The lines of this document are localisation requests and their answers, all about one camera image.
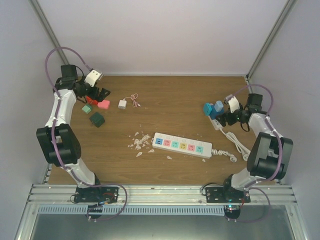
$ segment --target white coiled cord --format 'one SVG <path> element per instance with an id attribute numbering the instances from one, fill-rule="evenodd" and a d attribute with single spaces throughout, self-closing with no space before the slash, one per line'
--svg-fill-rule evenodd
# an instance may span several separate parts
<path id="1" fill-rule="evenodd" d="M 222 155 L 229 156 L 230 157 L 230 161 L 233 162 L 233 163 L 235 163 L 237 161 L 236 156 L 231 154 L 228 151 L 212 149 L 211 152 L 212 152 L 213 156 L 214 155 L 216 155 L 216 156 L 222 156 Z"/>
<path id="2" fill-rule="evenodd" d="M 236 149 L 239 153 L 241 153 L 243 160 L 248 161 L 248 157 L 250 154 L 250 150 L 246 148 L 236 137 L 236 135 L 230 131 L 225 133 L 221 128 L 220 131 L 226 136 L 227 139 L 229 139 L 231 142 L 234 143 Z"/>

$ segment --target green block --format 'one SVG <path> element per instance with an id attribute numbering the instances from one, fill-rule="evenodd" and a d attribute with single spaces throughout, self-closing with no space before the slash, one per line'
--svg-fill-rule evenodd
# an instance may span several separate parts
<path id="1" fill-rule="evenodd" d="M 105 122 L 104 116 L 98 112 L 95 112 L 89 119 L 97 128 L 99 128 Z"/>
<path id="2" fill-rule="evenodd" d="M 94 109 L 91 105 L 86 104 L 84 105 L 84 107 L 82 108 L 82 111 L 84 111 L 86 114 L 90 113 L 92 111 L 92 109 Z"/>

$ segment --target wooden table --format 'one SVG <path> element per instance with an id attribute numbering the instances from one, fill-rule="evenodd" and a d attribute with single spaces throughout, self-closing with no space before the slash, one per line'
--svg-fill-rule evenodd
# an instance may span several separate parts
<path id="1" fill-rule="evenodd" d="M 71 127 L 81 143 L 82 159 L 102 183 L 193 185 L 216 182 L 221 184 L 230 174 L 238 173 L 246 162 L 235 145 L 216 131 L 203 113 L 204 103 L 215 103 L 245 86 L 243 77 L 203 76 L 106 76 L 98 84 L 111 91 L 108 110 L 94 109 L 88 115 L 82 111 L 83 103 L 74 105 Z M 128 99 L 126 109 L 119 109 L 119 100 L 138 93 L 139 108 L 133 108 Z M 247 101 L 248 91 L 237 98 Z M 97 128 L 89 117 L 101 113 L 105 123 Z M 224 128 L 235 133 L 249 149 L 255 136 L 244 132 L 237 123 Z M 153 136 L 155 132 L 184 136 L 189 139 L 211 142 L 213 148 L 234 154 L 233 163 L 227 156 L 206 159 L 155 149 L 148 153 L 145 146 L 135 150 L 128 145 L 142 134 Z M 62 169 L 53 167 L 50 184 L 74 184 Z"/>

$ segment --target gray floor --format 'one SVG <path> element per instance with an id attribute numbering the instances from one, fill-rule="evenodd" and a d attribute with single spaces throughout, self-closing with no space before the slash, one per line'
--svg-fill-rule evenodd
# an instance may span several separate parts
<path id="1" fill-rule="evenodd" d="M 256 219 L 264 206 L 246 206 L 239 219 Z M 291 240 L 284 207 L 273 206 L 257 223 L 228 222 L 222 216 L 120 215 L 88 222 L 84 215 L 40 214 L 33 240 Z"/>

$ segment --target white wall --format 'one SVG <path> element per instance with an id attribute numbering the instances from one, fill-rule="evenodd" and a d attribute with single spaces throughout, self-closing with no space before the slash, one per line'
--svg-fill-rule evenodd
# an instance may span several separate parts
<path id="1" fill-rule="evenodd" d="M 286 0 L 39 2 L 60 44 L 105 74 L 244 76 Z"/>
<path id="2" fill-rule="evenodd" d="M 0 23 L 0 239 L 12 240 L 30 187 L 47 166 L 36 130 L 53 105 L 44 71 L 53 46 L 27 0 L 2 0 Z M 50 66 L 58 77 L 57 55 Z"/>
<path id="3" fill-rule="evenodd" d="M 274 126 L 293 140 L 291 184 L 311 239 L 320 236 L 320 1 L 299 0 L 271 44 L 253 83 L 274 94 Z"/>

